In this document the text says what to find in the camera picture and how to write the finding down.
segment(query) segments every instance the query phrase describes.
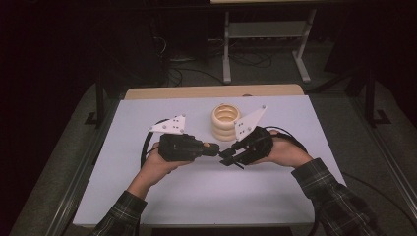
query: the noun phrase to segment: flannel shirt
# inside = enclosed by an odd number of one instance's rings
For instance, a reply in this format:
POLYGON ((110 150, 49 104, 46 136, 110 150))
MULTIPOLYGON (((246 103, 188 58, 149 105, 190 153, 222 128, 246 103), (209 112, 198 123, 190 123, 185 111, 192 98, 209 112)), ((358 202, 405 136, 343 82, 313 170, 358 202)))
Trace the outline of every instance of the flannel shirt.
MULTIPOLYGON (((314 159, 291 173, 312 201, 327 235, 385 235, 368 205, 339 184, 321 159, 314 159)), ((133 235, 146 205, 147 202, 125 191, 90 235, 133 235)))

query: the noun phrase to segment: wrist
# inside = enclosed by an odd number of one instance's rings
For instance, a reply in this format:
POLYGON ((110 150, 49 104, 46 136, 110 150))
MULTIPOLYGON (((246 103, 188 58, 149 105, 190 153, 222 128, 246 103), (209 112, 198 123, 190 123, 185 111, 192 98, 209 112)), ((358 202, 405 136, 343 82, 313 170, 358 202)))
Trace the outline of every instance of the wrist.
POLYGON ((304 152, 298 147, 296 147, 293 152, 294 152, 293 156, 295 158, 294 158, 294 163, 292 164, 292 167, 295 169, 304 165, 307 162, 310 162, 313 159, 313 157, 311 157, 309 154, 307 154, 306 152, 304 152))
POLYGON ((135 177, 135 179, 132 181, 132 183, 129 185, 126 191, 144 200, 148 194, 150 187, 151 187, 151 184, 144 181, 141 178, 141 176, 138 175, 135 177))

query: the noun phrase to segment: tape roll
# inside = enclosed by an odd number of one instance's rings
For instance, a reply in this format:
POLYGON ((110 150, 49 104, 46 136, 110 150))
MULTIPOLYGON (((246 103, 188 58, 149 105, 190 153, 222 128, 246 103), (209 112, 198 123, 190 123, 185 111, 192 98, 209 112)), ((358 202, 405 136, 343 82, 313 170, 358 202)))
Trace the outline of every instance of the tape roll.
POLYGON ((220 141, 236 140, 234 123, 241 117, 239 109, 231 104, 220 104, 211 113, 211 132, 220 141))

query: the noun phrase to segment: hand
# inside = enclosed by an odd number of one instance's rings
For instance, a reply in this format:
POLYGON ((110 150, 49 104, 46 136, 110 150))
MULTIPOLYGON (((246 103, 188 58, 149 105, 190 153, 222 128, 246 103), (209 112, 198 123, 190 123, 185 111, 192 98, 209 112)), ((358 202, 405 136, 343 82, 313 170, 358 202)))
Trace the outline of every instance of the hand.
POLYGON ((175 170, 179 166, 186 165, 192 161, 165 161, 157 151, 159 143, 153 144, 152 151, 149 153, 147 161, 139 171, 127 189, 131 194, 145 199, 151 186, 157 184, 166 174, 175 170))
MULTIPOLYGON (((269 132, 272 135, 279 133, 276 130, 271 130, 269 132)), ((297 168, 312 159, 313 157, 301 150, 299 147, 293 145, 291 142, 275 137, 273 138, 273 147, 269 156, 259 159, 252 164, 273 162, 278 165, 297 168)))

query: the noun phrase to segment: person's left hand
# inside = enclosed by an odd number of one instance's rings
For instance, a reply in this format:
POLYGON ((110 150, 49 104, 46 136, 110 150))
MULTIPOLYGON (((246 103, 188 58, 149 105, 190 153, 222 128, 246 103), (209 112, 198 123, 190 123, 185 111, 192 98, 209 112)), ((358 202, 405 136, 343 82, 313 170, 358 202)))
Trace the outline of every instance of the person's left hand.
POLYGON ((147 161, 132 181, 128 192, 144 199, 151 186, 157 184, 166 174, 175 170, 179 166, 186 165, 192 161, 165 161, 157 151, 159 143, 153 144, 152 151, 149 153, 147 161))

